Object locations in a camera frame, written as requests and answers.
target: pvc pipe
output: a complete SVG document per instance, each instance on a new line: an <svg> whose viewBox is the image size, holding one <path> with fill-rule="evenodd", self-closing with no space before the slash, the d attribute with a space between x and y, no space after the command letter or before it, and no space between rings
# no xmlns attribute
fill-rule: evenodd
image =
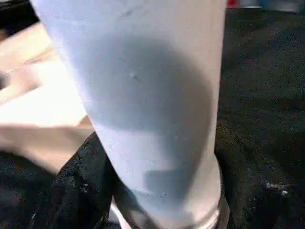
<svg viewBox="0 0 305 229"><path fill-rule="evenodd" d="M32 0L122 186L132 227L214 228L224 0Z"/></svg>

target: white tube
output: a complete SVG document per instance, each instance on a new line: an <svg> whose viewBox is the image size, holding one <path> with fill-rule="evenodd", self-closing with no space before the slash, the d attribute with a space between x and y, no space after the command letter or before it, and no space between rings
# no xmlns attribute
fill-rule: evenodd
<svg viewBox="0 0 305 229"><path fill-rule="evenodd" d="M212 228L225 0L33 0L139 228Z"/></svg>

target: white pipe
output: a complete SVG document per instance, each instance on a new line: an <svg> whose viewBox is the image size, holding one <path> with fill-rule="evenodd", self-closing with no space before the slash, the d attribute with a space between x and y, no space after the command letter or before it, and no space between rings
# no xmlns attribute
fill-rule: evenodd
<svg viewBox="0 0 305 229"><path fill-rule="evenodd" d="M139 228L212 228L225 0L33 0Z"/></svg>

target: black fabric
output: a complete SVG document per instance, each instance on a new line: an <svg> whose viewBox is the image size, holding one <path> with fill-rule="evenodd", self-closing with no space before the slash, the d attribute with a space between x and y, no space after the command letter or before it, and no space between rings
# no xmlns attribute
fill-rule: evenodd
<svg viewBox="0 0 305 229"><path fill-rule="evenodd" d="M95 133L45 190L30 229L102 229L117 176Z"/></svg>
<svg viewBox="0 0 305 229"><path fill-rule="evenodd" d="M0 151L0 229L27 228L42 188L55 175L10 151Z"/></svg>
<svg viewBox="0 0 305 229"><path fill-rule="evenodd" d="M231 229L305 228L304 25L227 12L215 152Z"/></svg>

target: white cylinder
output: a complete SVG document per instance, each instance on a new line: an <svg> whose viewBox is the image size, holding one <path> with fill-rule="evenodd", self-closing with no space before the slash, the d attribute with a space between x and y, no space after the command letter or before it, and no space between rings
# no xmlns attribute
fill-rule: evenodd
<svg viewBox="0 0 305 229"><path fill-rule="evenodd" d="M139 228L212 228L225 0L33 0Z"/></svg>

